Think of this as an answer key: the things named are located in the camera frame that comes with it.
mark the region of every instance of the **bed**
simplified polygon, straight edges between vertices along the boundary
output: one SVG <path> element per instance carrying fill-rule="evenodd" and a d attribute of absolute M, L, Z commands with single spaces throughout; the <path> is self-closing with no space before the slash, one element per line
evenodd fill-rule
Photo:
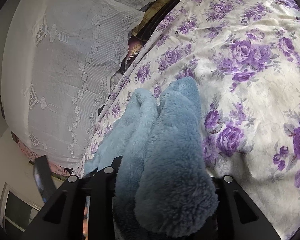
<path fill-rule="evenodd" d="M 232 175 L 281 239 L 300 227 L 300 8 L 294 0 L 181 0 L 111 93 L 79 167 L 98 150 L 136 88 L 155 98 L 196 80 L 202 157 Z"/>

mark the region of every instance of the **bedding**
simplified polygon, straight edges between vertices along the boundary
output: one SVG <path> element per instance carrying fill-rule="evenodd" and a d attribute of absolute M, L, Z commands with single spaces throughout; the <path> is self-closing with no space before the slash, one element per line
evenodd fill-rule
<path fill-rule="evenodd" d="M 181 0 L 121 78 L 74 174 L 98 149 L 133 91 L 196 80 L 202 158 L 232 175 L 281 239 L 300 226 L 300 9 L 293 0 Z"/>
<path fill-rule="evenodd" d="M 78 164 L 139 9 L 152 1 L 21 0 L 4 49 L 2 104 L 31 150 L 62 167 Z"/>

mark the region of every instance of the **blue fleece blanket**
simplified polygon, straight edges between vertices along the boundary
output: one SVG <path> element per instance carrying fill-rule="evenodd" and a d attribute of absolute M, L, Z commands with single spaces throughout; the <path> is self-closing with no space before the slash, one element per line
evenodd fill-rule
<path fill-rule="evenodd" d="M 113 200 L 114 220 L 127 240 L 167 240 L 198 231 L 218 205 L 200 145 L 196 83 L 182 78 L 155 98 L 133 93 L 125 113 L 85 172 L 123 155 Z"/>

